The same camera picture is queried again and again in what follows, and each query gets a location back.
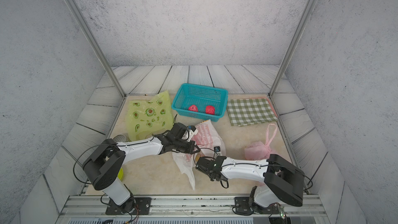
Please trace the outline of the teal plastic basket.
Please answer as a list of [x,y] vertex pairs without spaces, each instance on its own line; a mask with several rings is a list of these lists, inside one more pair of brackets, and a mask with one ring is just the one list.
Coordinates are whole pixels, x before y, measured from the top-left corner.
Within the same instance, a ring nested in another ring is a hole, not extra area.
[[[217,122],[224,116],[227,102],[228,91],[226,89],[185,83],[177,91],[173,99],[172,109],[180,116]],[[199,111],[189,111],[188,108],[191,105],[196,105]],[[205,114],[205,108],[208,105],[215,107],[215,115]]]

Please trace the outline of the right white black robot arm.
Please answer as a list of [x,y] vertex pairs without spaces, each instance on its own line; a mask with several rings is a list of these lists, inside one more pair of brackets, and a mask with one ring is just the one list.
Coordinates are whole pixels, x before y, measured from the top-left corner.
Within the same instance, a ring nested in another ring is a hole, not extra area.
[[303,206],[305,174],[298,167],[277,154],[268,159],[236,160],[226,156],[214,159],[201,157],[195,168],[211,181],[246,179],[264,183],[251,193],[252,203],[268,207],[277,202],[290,206]]

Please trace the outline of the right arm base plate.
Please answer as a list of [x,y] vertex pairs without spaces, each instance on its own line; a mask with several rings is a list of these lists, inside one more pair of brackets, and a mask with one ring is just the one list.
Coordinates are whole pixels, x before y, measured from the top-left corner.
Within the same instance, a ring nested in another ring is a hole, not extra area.
[[272,216],[278,213],[279,205],[274,203],[268,207],[262,207],[255,203],[250,197],[235,197],[232,211],[234,214],[242,216],[250,216],[253,214],[266,214]]

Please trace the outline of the yellow-green avocado plastic bag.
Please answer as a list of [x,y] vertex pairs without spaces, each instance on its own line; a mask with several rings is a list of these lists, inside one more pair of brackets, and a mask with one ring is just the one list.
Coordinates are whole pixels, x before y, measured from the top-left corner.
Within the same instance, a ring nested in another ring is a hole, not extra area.
[[168,91],[151,100],[131,100],[125,117],[130,141],[144,140],[147,136],[170,130],[174,124],[171,98]]

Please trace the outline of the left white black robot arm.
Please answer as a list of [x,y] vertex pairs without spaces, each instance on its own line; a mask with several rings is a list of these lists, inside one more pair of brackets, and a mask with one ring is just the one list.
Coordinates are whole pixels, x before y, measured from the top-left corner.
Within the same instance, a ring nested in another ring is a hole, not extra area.
[[170,130],[146,140],[117,143],[107,139],[95,146],[96,150],[82,164],[82,169],[95,190],[105,193],[117,206],[123,206],[134,201],[132,193],[118,178],[124,164],[167,152],[193,155],[200,151],[192,140],[196,134],[196,127],[176,123]]

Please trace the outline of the pink strawberry plastic bag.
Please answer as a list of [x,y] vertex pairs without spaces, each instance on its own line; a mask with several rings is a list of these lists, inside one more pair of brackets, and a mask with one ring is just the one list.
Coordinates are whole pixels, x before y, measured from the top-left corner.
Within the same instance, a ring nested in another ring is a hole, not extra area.
[[263,160],[269,159],[271,155],[279,153],[271,148],[271,144],[278,133],[278,127],[274,123],[267,126],[265,134],[265,142],[254,142],[247,146],[244,150],[246,160]]

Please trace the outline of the lime green plastic cup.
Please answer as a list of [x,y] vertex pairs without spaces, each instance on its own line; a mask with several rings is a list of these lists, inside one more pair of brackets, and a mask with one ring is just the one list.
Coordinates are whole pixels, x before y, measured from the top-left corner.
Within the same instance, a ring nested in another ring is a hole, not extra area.
[[123,178],[124,178],[123,168],[120,168],[119,173],[118,173],[118,178],[119,178],[119,180],[123,181]]

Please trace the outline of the left aluminium frame post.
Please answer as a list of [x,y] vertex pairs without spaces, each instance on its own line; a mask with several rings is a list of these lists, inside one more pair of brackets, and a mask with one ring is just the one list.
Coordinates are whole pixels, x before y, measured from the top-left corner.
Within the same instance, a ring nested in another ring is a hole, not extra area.
[[111,66],[109,65],[103,51],[101,50],[96,38],[94,37],[90,27],[87,24],[81,10],[79,9],[75,0],[64,0],[65,4],[67,5],[68,9],[72,13],[74,19],[77,21],[80,29],[82,30],[86,40],[88,41],[89,45],[93,49],[96,57],[98,58],[100,64],[102,65],[103,69],[105,70],[106,74],[109,76],[111,82],[116,87],[118,93],[121,95],[123,99],[126,98],[126,93],[123,90],[122,86],[119,83],[115,73],[113,72]]

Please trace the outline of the right aluminium frame post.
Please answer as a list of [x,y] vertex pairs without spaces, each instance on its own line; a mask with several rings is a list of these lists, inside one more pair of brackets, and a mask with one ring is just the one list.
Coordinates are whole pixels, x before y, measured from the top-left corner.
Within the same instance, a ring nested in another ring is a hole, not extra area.
[[279,86],[279,84],[280,84],[280,82],[281,82],[281,80],[283,78],[283,74],[285,73],[285,71],[286,71],[286,69],[287,69],[287,67],[288,67],[288,65],[289,65],[289,63],[290,63],[290,61],[291,61],[291,59],[293,57],[294,51],[295,51],[295,49],[296,49],[296,47],[297,47],[297,45],[298,45],[298,43],[300,41],[300,38],[301,38],[301,36],[302,36],[302,34],[303,34],[304,30],[305,30],[306,24],[308,23],[308,21],[310,19],[310,16],[311,16],[311,14],[312,14],[312,12],[313,12],[313,10],[315,8],[316,3],[317,3],[317,0],[308,0],[306,5],[305,5],[305,7],[304,7],[304,10],[303,10],[302,15],[300,17],[300,20],[299,20],[298,25],[296,27],[296,30],[295,30],[295,32],[293,34],[291,42],[290,42],[290,44],[288,46],[288,49],[287,49],[287,51],[285,53],[285,56],[284,56],[282,62],[280,64],[278,73],[276,74],[276,78],[275,78],[275,80],[274,80],[274,82],[272,84],[271,90],[270,90],[270,92],[268,94],[269,98],[272,98],[274,96],[274,94],[276,93],[276,91],[277,91],[277,88],[278,88],[278,86]]

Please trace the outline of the white plastic bag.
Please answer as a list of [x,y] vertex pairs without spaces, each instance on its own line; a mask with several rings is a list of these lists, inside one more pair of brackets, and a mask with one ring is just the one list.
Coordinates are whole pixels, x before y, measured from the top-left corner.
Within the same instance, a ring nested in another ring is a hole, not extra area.
[[195,190],[195,177],[193,168],[195,163],[198,161],[199,156],[215,158],[217,156],[226,155],[225,144],[210,120],[206,120],[197,124],[195,128],[197,134],[190,139],[191,141],[195,141],[197,146],[197,148],[194,148],[194,151],[200,151],[194,155],[186,153],[172,154],[173,160],[178,166],[181,174],[187,175],[190,186],[193,190]]

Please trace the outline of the aluminium frame post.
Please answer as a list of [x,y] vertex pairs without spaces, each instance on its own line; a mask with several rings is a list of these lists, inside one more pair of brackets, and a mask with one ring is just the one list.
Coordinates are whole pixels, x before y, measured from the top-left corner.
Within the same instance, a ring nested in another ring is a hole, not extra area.
[[274,94],[276,93],[276,91],[277,91],[277,88],[278,88],[278,86],[279,86],[279,84],[280,84],[280,82],[281,82],[281,80],[283,78],[283,74],[285,73],[285,71],[286,71],[286,69],[287,69],[287,67],[288,67],[288,65],[289,65],[289,63],[290,63],[290,61],[291,61],[291,59],[293,57],[294,51],[295,51],[295,49],[296,49],[296,47],[297,47],[297,45],[298,45],[298,43],[300,41],[300,38],[301,38],[301,36],[302,36],[302,34],[303,34],[304,30],[305,30],[306,24],[308,23],[308,21],[310,19],[310,16],[311,16],[311,14],[312,14],[312,12],[313,12],[313,10],[315,8],[316,3],[317,3],[317,0],[308,0],[306,5],[305,5],[305,7],[304,7],[304,10],[303,10],[302,15],[300,17],[300,20],[299,20],[298,25],[296,27],[296,30],[295,30],[295,32],[293,34],[291,42],[290,42],[290,44],[288,46],[288,49],[287,49],[287,51],[285,53],[285,56],[284,56],[282,62],[280,64],[278,73],[276,74],[276,78],[275,78],[275,80],[274,80],[274,82],[272,84],[271,90],[270,90],[270,92],[268,94],[269,98],[272,98],[274,96]]
[[65,4],[67,5],[68,9],[72,13],[74,19],[77,21],[80,29],[82,30],[86,40],[88,41],[89,45],[93,49],[96,57],[98,58],[100,64],[102,65],[103,69],[105,70],[106,74],[109,76],[111,82],[116,87],[118,93],[121,95],[123,99],[126,98],[126,93],[123,90],[122,86],[119,83],[115,73],[113,72],[111,66],[109,65],[103,51],[101,50],[96,38],[94,37],[90,27],[87,24],[81,10],[79,9],[75,0],[64,0]]

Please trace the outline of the green checkered cloth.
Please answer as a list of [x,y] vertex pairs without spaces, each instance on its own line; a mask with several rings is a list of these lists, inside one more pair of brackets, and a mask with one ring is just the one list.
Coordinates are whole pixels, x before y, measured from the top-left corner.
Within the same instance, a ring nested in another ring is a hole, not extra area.
[[228,100],[227,111],[232,126],[244,127],[278,120],[267,97]]

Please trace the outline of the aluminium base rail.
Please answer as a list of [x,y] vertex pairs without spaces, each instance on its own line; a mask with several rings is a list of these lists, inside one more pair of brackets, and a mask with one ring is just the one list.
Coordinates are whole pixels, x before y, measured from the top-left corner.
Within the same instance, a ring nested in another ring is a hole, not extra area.
[[317,195],[305,195],[303,206],[276,203],[263,214],[244,209],[246,195],[150,196],[143,213],[107,215],[108,197],[69,197],[58,224],[328,224]]

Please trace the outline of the red apple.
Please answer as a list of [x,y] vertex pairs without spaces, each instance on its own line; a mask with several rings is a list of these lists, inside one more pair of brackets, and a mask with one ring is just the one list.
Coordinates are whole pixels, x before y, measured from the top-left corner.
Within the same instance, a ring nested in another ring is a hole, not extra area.
[[215,107],[212,106],[212,105],[206,106],[206,108],[205,108],[205,114],[208,114],[208,115],[215,115]]
[[199,109],[198,109],[198,107],[196,105],[191,105],[188,108],[188,110],[191,111],[191,112],[198,112],[199,111]]

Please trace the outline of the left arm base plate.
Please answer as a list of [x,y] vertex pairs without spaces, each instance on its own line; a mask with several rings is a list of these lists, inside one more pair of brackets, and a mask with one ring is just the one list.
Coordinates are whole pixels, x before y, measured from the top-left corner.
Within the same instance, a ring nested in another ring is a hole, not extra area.
[[135,197],[134,200],[127,200],[121,206],[117,205],[112,199],[107,203],[106,215],[148,215],[151,207],[152,198]]

